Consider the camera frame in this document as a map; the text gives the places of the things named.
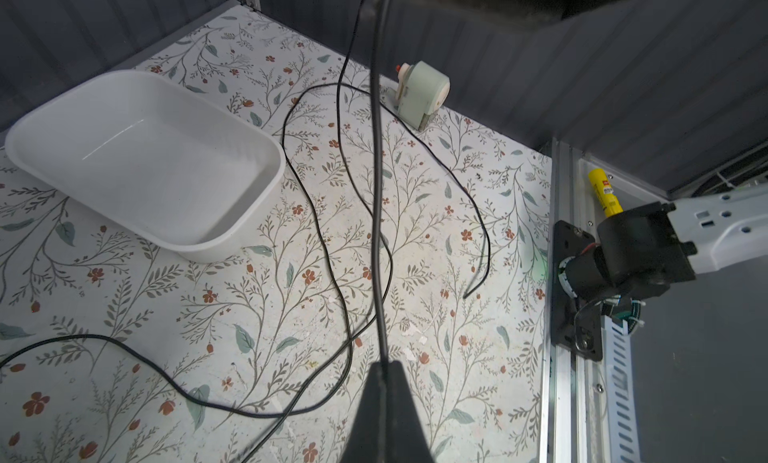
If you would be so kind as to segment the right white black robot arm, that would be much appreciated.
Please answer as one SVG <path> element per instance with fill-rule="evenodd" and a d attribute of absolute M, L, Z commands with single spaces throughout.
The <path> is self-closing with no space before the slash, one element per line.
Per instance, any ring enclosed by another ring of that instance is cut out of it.
<path fill-rule="evenodd" d="M 655 202 L 605 219 L 599 242 L 558 259 L 558 280 L 587 303 L 645 300 L 674 283 L 767 254 L 767 186 Z"/>

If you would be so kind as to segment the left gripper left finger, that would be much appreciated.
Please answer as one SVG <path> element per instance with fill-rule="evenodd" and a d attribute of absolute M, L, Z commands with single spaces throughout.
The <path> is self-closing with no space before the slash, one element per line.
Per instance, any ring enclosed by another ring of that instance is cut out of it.
<path fill-rule="evenodd" d="M 369 368 L 341 462 L 385 462 L 388 427 L 388 364 Z"/>

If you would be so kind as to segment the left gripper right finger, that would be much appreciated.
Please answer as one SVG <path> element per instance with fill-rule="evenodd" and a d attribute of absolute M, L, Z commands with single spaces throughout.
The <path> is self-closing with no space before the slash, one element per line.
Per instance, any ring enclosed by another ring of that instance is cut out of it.
<path fill-rule="evenodd" d="M 399 361 L 388 364 L 386 379 L 386 461 L 434 461 Z"/>

